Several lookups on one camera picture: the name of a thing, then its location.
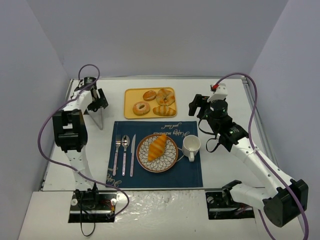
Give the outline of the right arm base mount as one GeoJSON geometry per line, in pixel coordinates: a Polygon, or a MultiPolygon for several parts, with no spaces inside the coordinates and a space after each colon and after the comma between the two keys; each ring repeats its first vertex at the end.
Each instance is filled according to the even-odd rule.
{"type": "Polygon", "coordinates": [[[243,203],[228,204],[221,190],[205,192],[207,215],[209,220],[254,219],[252,207],[243,203]]]}

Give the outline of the large orange striped croissant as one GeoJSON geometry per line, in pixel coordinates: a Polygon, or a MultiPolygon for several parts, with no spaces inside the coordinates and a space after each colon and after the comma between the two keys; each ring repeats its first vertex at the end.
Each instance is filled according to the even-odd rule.
{"type": "Polygon", "coordinates": [[[166,141],[167,136],[165,134],[162,134],[149,145],[147,157],[148,162],[152,162],[164,154],[166,141]]]}

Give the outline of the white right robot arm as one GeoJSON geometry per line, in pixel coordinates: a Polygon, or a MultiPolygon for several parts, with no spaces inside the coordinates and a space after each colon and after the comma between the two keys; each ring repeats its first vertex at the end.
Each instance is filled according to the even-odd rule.
{"type": "Polygon", "coordinates": [[[281,228],[307,209],[309,187],[302,179],[294,180],[280,170],[249,138],[248,132],[228,115],[224,99],[209,100],[196,94],[189,103],[189,116],[206,120],[210,135],[241,160],[260,180],[264,189],[245,185],[239,180],[226,184],[222,190],[229,205],[243,203],[262,210],[275,226],[281,228]]]}

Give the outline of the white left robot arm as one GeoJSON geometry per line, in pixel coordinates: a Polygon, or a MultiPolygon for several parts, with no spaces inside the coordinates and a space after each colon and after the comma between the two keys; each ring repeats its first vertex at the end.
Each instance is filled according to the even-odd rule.
{"type": "Polygon", "coordinates": [[[65,153],[73,170],[75,197],[79,203],[98,201],[98,188],[86,156],[88,132],[84,114],[105,109],[109,104],[95,77],[85,77],[83,85],[76,87],[72,101],[52,116],[54,140],[65,153]]]}

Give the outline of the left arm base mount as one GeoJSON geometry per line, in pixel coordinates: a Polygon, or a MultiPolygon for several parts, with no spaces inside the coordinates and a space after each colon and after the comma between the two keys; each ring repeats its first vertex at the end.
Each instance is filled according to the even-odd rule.
{"type": "Polygon", "coordinates": [[[113,223],[117,195],[115,192],[102,192],[93,203],[83,200],[82,215],[80,196],[74,192],[70,201],[68,223],[113,223]]]}

